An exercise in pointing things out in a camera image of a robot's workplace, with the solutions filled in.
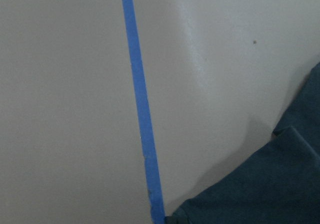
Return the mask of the brown paper table cover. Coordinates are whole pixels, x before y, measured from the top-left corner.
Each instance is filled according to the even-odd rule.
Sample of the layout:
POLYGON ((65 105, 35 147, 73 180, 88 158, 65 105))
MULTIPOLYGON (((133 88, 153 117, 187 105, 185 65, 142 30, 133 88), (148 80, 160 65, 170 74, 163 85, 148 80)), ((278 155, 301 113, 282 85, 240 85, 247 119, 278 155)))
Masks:
MULTIPOLYGON (((133 0, 166 214, 266 144, 320 0, 133 0)), ((122 0, 0 0, 1 223, 151 223, 122 0)))

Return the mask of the black printed t-shirt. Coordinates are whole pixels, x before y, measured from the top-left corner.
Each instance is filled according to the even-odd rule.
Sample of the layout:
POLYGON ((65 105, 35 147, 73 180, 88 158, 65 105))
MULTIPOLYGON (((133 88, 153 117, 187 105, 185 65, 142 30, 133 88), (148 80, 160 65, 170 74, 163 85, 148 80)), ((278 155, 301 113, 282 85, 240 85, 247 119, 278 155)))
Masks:
POLYGON ((312 68, 273 140, 165 223, 319 223, 319 70, 312 68))

